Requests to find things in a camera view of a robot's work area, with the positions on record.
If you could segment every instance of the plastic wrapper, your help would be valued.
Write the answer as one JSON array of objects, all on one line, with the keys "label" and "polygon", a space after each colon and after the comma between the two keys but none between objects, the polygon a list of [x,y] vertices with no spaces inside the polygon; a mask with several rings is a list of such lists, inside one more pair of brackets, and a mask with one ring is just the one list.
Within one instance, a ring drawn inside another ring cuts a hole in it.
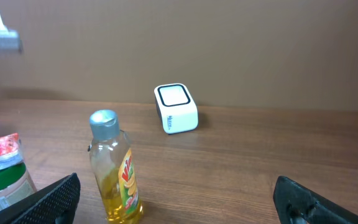
[{"label": "plastic wrapper", "polygon": [[0,170],[23,162],[21,147],[17,133],[0,138]]}]

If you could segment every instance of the yellow label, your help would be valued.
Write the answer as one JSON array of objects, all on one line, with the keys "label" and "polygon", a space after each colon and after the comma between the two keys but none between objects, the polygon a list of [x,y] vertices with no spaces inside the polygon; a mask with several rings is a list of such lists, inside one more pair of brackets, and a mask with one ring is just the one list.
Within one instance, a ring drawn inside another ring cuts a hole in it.
[{"label": "yellow label", "polygon": [[128,150],[119,168],[118,180],[122,205],[124,206],[125,213],[129,215],[136,210],[139,203],[131,149]]}]

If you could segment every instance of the bottle label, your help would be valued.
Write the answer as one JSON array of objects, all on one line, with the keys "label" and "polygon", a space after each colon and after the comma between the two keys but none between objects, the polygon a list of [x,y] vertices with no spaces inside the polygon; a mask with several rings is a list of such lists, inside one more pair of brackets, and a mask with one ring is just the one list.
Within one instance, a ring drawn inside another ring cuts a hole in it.
[{"label": "bottle label", "polygon": [[119,168],[118,180],[124,211],[125,214],[129,215],[136,210],[139,203],[131,149],[128,150]]},{"label": "bottle label", "polygon": [[0,191],[0,195],[3,195],[6,194],[8,190],[13,190],[12,193],[8,193],[7,195],[0,197],[0,211],[36,192],[27,178],[24,180],[19,179],[17,182],[22,183],[20,183],[19,186],[10,185],[9,188],[12,189],[4,189]]}]

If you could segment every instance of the small white box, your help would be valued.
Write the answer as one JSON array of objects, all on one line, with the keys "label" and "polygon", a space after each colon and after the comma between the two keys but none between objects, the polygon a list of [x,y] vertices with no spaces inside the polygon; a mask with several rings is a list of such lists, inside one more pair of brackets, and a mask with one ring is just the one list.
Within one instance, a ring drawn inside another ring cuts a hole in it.
[{"label": "small white box", "polygon": [[197,106],[184,84],[157,86],[154,95],[157,113],[166,133],[180,133],[197,127]]}]

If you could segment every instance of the yellow liquid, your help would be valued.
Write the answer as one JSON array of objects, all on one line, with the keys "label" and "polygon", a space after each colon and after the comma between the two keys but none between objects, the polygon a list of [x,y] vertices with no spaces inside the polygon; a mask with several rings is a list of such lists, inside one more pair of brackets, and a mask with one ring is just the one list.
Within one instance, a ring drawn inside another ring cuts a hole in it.
[{"label": "yellow liquid", "polygon": [[130,215],[125,214],[119,191],[118,168],[112,169],[101,181],[99,191],[106,210],[108,223],[136,224],[142,218],[144,211],[140,199],[136,210]]}]

